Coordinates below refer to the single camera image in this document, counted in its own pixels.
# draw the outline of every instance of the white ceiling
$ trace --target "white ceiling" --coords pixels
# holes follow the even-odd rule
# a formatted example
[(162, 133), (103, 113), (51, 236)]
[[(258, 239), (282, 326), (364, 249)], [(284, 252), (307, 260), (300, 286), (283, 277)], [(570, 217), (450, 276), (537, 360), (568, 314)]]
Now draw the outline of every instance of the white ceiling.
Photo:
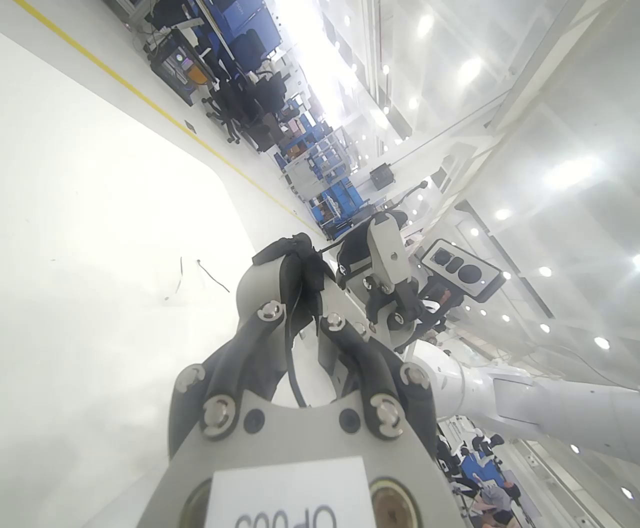
[[(485, 305), (455, 310), (462, 328), (516, 358), (533, 353), (568, 379), (631, 388), (640, 385), (640, 271), (632, 261), (640, 253), (639, 20), (640, 6), (627, 3), (484, 164), (465, 196), (488, 232), (472, 215), (454, 211), (433, 233), (513, 276)], [(593, 160), (591, 175), (566, 189), (549, 186), (554, 167), (585, 157)], [(512, 216), (496, 219), (500, 209)], [(474, 227), (477, 237), (470, 234)], [(553, 275), (541, 276), (540, 266)], [(597, 336), (611, 348), (599, 348)]]

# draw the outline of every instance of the white floor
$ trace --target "white floor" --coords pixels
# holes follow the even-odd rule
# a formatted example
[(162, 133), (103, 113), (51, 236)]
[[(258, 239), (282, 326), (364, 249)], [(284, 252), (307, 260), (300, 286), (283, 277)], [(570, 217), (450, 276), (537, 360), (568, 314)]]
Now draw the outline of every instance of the white floor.
[[(263, 192), (225, 161), (201, 147), (17, 3), (0, 3), (0, 33), (211, 167), (224, 183), (255, 249), (297, 232), (309, 233), (317, 247), (326, 244), (319, 230), (310, 228), (315, 224), (304, 204), (285, 188), (277, 165), (244, 142), (229, 145), (226, 134), (206, 117), (201, 103), (189, 107), (176, 96), (149, 69), (144, 55), (135, 51), (132, 34), (103, 2), (31, 0), (29, 4), (178, 122), (191, 123), (200, 139), (282, 204), (283, 207), (270, 198), (265, 199)], [(12, 71), (20, 76), (19, 70)], [(29, 79), (29, 82), (36, 83), (43, 95), (46, 94), (47, 87), (39, 79)], [(20, 93), (14, 97), (16, 101), (24, 101)], [(162, 153), (146, 152), (145, 155), (161, 157)], [(287, 210), (299, 215), (302, 221)]]
[(281, 203), (0, 3), (0, 511), (79, 527), (162, 464), (175, 375), (233, 334), (255, 250), (301, 231), (327, 242), (273, 162), (178, 99), (100, 1), (34, 3)]

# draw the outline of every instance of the robotic arm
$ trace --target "robotic arm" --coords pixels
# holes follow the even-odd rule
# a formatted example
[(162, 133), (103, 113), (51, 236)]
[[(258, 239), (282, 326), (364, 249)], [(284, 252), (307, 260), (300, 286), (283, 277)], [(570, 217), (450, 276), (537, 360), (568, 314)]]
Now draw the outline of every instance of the robotic arm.
[[(406, 260), (404, 251), (397, 256)], [(177, 378), (170, 465), (138, 526), (220, 525), (215, 506), (209, 508), (216, 475), (225, 470), (359, 457), (378, 526), (393, 519), (399, 527), (461, 527), (455, 501), (433, 462), (436, 422), (428, 376), (390, 348), (386, 318), (378, 324), (366, 318), (304, 235), (281, 239), (253, 263), (237, 289), (236, 336)], [(383, 281), (390, 283), (384, 284), (397, 287), (394, 273), (387, 273)], [(319, 337), (318, 359), (334, 381), (337, 398), (318, 408), (276, 406), (271, 399), (284, 373), (295, 379), (293, 337), (311, 322)], [(345, 376), (339, 376), (341, 369)], [(303, 525), (316, 526), (318, 511)], [(240, 516), (236, 527), (262, 526), (262, 513), (249, 514), (255, 520)], [(337, 513), (332, 520), (334, 527), (345, 524)]]
[(412, 361), (429, 375), (438, 420), (464, 415), (504, 436), (548, 435), (640, 463), (636, 390), (533, 378), (510, 365), (466, 367), (422, 341)]

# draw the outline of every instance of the black cable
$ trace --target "black cable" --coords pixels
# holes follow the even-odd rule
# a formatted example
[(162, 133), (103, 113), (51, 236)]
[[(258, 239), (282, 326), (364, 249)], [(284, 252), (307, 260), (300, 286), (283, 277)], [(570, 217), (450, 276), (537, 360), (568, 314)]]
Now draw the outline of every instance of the black cable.
[(566, 347), (566, 346), (562, 346), (562, 345), (556, 345), (556, 344), (552, 344), (552, 345), (547, 345), (548, 347), (553, 347), (553, 346), (557, 346), (558, 348), (563, 348), (564, 350), (568, 350), (569, 352), (571, 352), (572, 354), (574, 354), (582, 363), (584, 363), (585, 365), (587, 365), (593, 372), (595, 372), (596, 374), (599, 375), (599, 377), (607, 380), (609, 383), (611, 383), (612, 385), (614, 385), (615, 387), (619, 387), (619, 388), (625, 388), (627, 390), (637, 390), (635, 388), (631, 388), (631, 387), (626, 387), (624, 385), (622, 385), (621, 383), (618, 383), (617, 381), (613, 381), (611, 379), (609, 379), (607, 376), (605, 376), (604, 374), (598, 372), (596, 369), (594, 369), (591, 365), (589, 365), (585, 359), (582, 358), (582, 356), (580, 356), (578, 354), (578, 352), (576, 352), (575, 350), (571, 350), (570, 348)]
[(182, 257), (180, 257), (180, 280), (178, 281), (178, 286), (175, 289), (175, 292), (173, 292), (173, 295), (178, 293), (178, 290), (180, 289), (180, 285), (182, 284), (182, 276), (183, 276), (183, 270), (182, 270)]
[(221, 282), (218, 282), (216, 279), (214, 279), (214, 278), (213, 278), (213, 276), (212, 276), (212, 275), (211, 275), (211, 274), (206, 270), (206, 268), (205, 268), (205, 267), (200, 263), (200, 259), (196, 260), (196, 262), (198, 263), (198, 266), (200, 266), (202, 269), (204, 269), (205, 273), (211, 277), (211, 280), (212, 280), (213, 282), (215, 282), (216, 284), (219, 284), (220, 286), (222, 286), (222, 288), (224, 288), (225, 290), (227, 290), (227, 292), (228, 292), (228, 293), (231, 293), (231, 292), (229, 291), (229, 289), (228, 289), (224, 284), (222, 284)]
[(320, 253), (320, 254), (322, 255), (324, 252), (326, 252), (326, 251), (328, 251), (328, 250), (330, 250), (330, 249), (333, 249), (333, 248), (335, 248), (336, 246), (339, 246), (339, 245), (340, 245), (340, 244), (342, 244), (343, 242), (344, 242), (344, 240), (343, 240), (343, 239), (340, 239), (340, 240), (338, 240), (337, 242), (334, 242), (333, 244), (331, 244), (330, 246), (327, 246), (326, 248), (321, 249), (320, 251), (318, 251), (318, 253)]
[(293, 396), (296, 398), (296, 402), (299, 407), (306, 407), (307, 402), (305, 402), (304, 396), (302, 396), (302, 391), (300, 390), (300, 384), (298, 383), (298, 378), (296, 377), (296, 368), (293, 364), (293, 339), (291, 339), (291, 321), (293, 320), (293, 314), (296, 311), (296, 307), (298, 306), (298, 301), (300, 300), (300, 294), (302, 289), (298, 292), (298, 298), (293, 305), (293, 309), (291, 310), (291, 314), (287, 314), (287, 321), (284, 327), (284, 353), (285, 353), (285, 361), (287, 362), (287, 373), (289, 375), (289, 384), (291, 386), (291, 390), (293, 391)]

